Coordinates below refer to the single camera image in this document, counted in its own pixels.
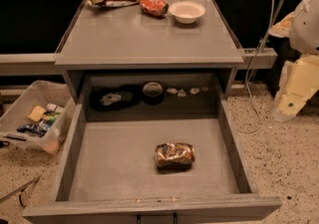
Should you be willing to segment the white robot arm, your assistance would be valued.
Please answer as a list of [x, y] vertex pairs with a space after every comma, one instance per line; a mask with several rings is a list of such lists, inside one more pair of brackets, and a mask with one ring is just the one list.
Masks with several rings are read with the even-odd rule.
[[319, 0], [302, 0], [289, 19], [276, 27], [289, 26], [286, 36], [300, 58], [282, 68], [273, 117], [288, 121], [297, 116], [319, 91]]

